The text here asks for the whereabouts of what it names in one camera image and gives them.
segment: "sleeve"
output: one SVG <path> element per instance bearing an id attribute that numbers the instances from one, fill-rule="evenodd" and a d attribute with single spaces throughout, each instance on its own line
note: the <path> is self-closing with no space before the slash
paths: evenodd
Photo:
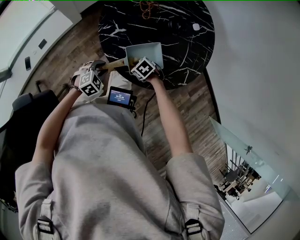
<path id="1" fill-rule="evenodd" d="M 189 203 L 199 206 L 203 228 L 211 240 L 219 240 L 225 221 L 204 158 L 194 153 L 173 157 L 166 167 L 166 179 L 182 206 Z"/>
<path id="2" fill-rule="evenodd" d="M 15 184 L 21 235 L 33 239 L 42 202 L 53 191 L 49 167 L 44 163 L 26 163 L 15 172 Z"/>

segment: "person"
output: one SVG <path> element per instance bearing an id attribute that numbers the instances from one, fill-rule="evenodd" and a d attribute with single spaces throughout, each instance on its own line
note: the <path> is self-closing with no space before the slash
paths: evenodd
<path id="1" fill-rule="evenodd" d="M 189 239 L 189 219 L 199 221 L 187 228 L 200 239 L 220 239 L 224 219 L 206 163 L 163 82 L 147 81 L 172 153 L 166 179 L 147 159 L 128 109 L 72 107 L 81 92 L 71 89 L 41 127 L 32 161 L 15 173 L 24 239 Z"/>

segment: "glass panel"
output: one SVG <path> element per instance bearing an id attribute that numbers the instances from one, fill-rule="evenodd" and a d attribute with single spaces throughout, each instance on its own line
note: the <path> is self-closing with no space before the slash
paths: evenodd
<path id="1" fill-rule="evenodd" d="M 227 144 L 228 154 L 224 183 L 215 188 L 243 225 L 253 233 L 291 189 L 250 146 L 214 119 L 210 120 L 216 133 Z"/>

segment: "strap buckle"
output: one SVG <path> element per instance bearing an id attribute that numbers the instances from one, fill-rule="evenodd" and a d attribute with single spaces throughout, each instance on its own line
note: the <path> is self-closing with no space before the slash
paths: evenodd
<path id="1" fill-rule="evenodd" d="M 42 233 L 54 234 L 52 221 L 46 216 L 41 216 L 37 220 L 37 229 Z"/>
<path id="2" fill-rule="evenodd" d="M 190 219 L 185 223 L 187 236 L 202 232 L 200 222 L 196 219 Z"/>

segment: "floor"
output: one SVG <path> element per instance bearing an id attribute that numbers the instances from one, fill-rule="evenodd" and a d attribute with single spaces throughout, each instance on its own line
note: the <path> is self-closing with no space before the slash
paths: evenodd
<path id="1" fill-rule="evenodd" d="M 37 93 L 35 81 L 42 80 L 41 89 L 52 89 L 58 94 L 68 83 L 79 66 L 92 60 L 107 60 L 98 38 L 98 19 L 101 3 L 88 8 L 82 20 L 71 29 L 43 59 L 24 92 Z M 133 85 L 136 103 L 136 123 L 142 129 L 143 111 L 153 91 Z M 209 117 L 216 118 L 210 92 L 203 75 L 186 86 L 169 91 L 179 108 L 195 153 L 202 155 L 208 165 L 214 183 L 222 180 L 219 169 L 224 169 L 226 150 L 224 143 L 215 134 Z M 159 170 L 171 158 L 170 149 L 162 129 L 156 98 L 148 104 L 143 134 L 149 160 Z"/>

